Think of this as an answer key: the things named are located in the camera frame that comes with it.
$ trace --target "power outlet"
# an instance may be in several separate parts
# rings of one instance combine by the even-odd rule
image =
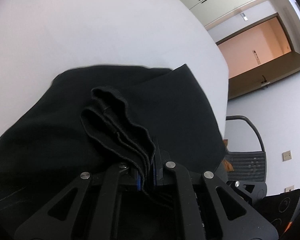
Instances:
[[[283,158],[283,161],[291,160],[292,159],[291,151],[284,152],[282,154],[282,158]]]
[[[284,189],[284,192],[289,192],[289,191],[292,191],[292,190],[294,190],[294,185],[292,185],[291,187],[286,187]]]

